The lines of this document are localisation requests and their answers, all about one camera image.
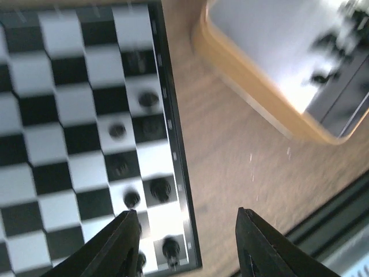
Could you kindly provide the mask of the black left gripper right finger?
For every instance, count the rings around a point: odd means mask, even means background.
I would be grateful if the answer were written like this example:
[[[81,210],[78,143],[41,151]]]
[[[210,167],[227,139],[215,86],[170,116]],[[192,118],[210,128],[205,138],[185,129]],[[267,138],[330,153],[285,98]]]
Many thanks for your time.
[[[251,209],[238,209],[235,235],[241,276],[337,276]]]

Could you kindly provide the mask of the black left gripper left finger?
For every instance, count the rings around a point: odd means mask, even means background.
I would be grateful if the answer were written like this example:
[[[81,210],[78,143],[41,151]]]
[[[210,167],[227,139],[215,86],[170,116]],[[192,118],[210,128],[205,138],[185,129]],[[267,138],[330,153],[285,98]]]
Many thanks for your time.
[[[136,276],[139,240],[137,212],[123,211],[80,250],[42,277]]]

